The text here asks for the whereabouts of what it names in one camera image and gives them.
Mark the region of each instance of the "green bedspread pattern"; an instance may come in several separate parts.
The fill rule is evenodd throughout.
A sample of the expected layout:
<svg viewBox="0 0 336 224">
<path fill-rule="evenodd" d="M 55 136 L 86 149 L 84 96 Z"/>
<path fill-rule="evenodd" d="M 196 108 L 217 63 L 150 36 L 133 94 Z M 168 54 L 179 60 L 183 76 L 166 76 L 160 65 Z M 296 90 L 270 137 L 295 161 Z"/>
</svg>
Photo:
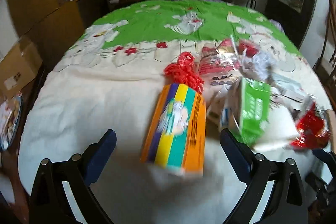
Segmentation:
<svg viewBox="0 0 336 224">
<path fill-rule="evenodd" d="M 174 15 L 183 16 L 192 11 L 196 12 L 198 18 L 204 20 L 203 25 L 195 32 L 187 35 L 165 27 L 167 24 L 175 25 L 180 22 L 180 19 L 173 18 Z M 249 38 L 249 34 L 241 34 L 236 31 L 236 27 L 241 26 L 239 23 L 231 23 L 226 20 L 228 13 L 270 29 L 273 31 L 272 36 L 280 40 L 286 46 L 288 52 L 301 55 L 288 37 L 272 25 L 261 13 L 251 12 L 246 7 L 227 3 L 202 0 L 149 0 L 115 10 L 96 20 L 94 25 L 113 24 L 120 20 L 129 22 L 127 25 L 117 27 L 115 30 L 119 32 L 119 35 L 113 41 L 105 42 L 103 48 L 142 41 L 151 42 L 153 40 L 159 42 L 174 39 L 221 41 L 230 37 L 230 35 L 233 35 L 236 40 Z"/>
</svg>

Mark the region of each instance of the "snack package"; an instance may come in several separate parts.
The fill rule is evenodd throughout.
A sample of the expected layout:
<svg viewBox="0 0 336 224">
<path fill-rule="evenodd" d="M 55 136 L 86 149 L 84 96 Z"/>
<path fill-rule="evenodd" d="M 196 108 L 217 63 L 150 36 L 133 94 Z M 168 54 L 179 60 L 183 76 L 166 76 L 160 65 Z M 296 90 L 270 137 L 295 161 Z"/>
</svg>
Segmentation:
<svg viewBox="0 0 336 224">
<path fill-rule="evenodd" d="M 205 102 L 187 85 L 166 85 L 157 103 L 140 161 L 178 175 L 203 173 Z"/>
<path fill-rule="evenodd" d="M 21 115 L 21 97 L 6 100 L 0 106 L 0 151 L 6 150 L 16 135 Z"/>
<path fill-rule="evenodd" d="M 216 125 L 219 125 L 221 120 L 221 113 L 230 87 L 231 85 L 222 85 L 222 88 L 216 94 L 215 98 L 213 98 L 207 109 L 207 118 Z"/>
<path fill-rule="evenodd" d="M 205 75 L 238 70 L 240 63 L 237 55 L 236 45 L 229 38 L 224 39 L 217 48 L 210 43 L 206 43 L 202 48 L 198 73 L 199 75 Z"/>
<path fill-rule="evenodd" d="M 210 85 L 232 85 L 242 74 L 239 70 L 231 70 L 227 73 L 209 73 L 203 76 L 203 79 L 210 83 Z"/>
<path fill-rule="evenodd" d="M 242 55 L 245 49 L 246 56 L 252 57 L 259 52 L 260 46 L 248 39 L 239 39 L 238 53 Z"/>
<path fill-rule="evenodd" d="M 270 85 L 240 78 L 227 94 L 219 131 L 229 128 L 239 142 L 252 146 L 267 125 L 270 96 Z"/>
<path fill-rule="evenodd" d="M 324 148 L 328 144 L 330 132 L 324 112 L 318 107 L 312 96 L 303 103 L 303 110 L 295 120 L 295 126 L 300 136 L 291 146 L 298 149 Z"/>
</svg>

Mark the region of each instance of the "metal bolt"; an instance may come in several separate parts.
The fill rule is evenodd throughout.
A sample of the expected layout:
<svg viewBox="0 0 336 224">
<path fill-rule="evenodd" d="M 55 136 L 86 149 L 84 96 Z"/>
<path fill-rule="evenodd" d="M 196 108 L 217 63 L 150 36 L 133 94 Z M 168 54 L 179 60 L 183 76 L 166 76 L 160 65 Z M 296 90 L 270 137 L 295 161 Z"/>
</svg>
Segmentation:
<svg viewBox="0 0 336 224">
<path fill-rule="evenodd" d="M 49 159 L 43 159 L 41 160 L 42 165 L 46 165 L 49 162 Z"/>
<path fill-rule="evenodd" d="M 295 160 L 289 158 L 287 159 L 287 162 L 290 164 L 290 165 L 294 165 L 295 164 Z"/>
<path fill-rule="evenodd" d="M 263 161 L 265 157 L 262 154 L 256 154 L 255 158 L 259 161 Z"/>
<path fill-rule="evenodd" d="M 74 155 L 72 155 L 72 157 L 71 157 L 71 159 L 72 159 L 73 161 L 78 161 L 78 160 L 80 160 L 80 158 L 81 158 L 81 155 L 80 155 L 80 154 L 74 154 Z"/>
</svg>

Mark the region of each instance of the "red package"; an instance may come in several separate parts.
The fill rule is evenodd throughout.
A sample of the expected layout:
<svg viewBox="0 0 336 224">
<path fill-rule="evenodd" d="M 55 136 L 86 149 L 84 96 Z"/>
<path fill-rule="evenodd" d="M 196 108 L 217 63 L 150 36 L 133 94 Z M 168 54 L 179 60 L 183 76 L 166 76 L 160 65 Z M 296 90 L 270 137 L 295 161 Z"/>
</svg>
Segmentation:
<svg viewBox="0 0 336 224">
<path fill-rule="evenodd" d="M 260 47 L 256 43 L 253 43 L 250 40 L 247 39 L 239 39 L 239 46 L 238 46 L 238 53 L 243 54 L 243 51 L 246 49 L 246 56 L 252 57 L 256 55 Z"/>
<path fill-rule="evenodd" d="M 227 73 L 230 70 L 238 70 L 236 46 L 231 39 L 224 39 L 217 48 L 212 44 L 205 44 L 201 52 L 198 72 L 200 75 L 208 73 Z"/>
<path fill-rule="evenodd" d="M 295 126 L 300 137 L 291 143 L 294 148 L 324 148 L 328 144 L 330 132 L 327 121 L 312 97 L 304 103 L 304 110 L 296 119 Z"/>
</svg>

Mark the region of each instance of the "red curly ribbon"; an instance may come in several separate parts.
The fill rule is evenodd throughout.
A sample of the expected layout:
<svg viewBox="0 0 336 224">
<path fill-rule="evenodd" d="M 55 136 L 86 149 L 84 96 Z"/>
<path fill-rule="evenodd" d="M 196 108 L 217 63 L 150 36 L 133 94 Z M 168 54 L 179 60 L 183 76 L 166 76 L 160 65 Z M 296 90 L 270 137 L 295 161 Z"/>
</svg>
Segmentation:
<svg viewBox="0 0 336 224">
<path fill-rule="evenodd" d="M 194 57 L 190 52 L 182 52 L 176 64 L 169 64 L 164 73 L 172 77 L 174 82 L 185 84 L 199 93 L 203 92 L 204 81 L 194 72 Z"/>
</svg>

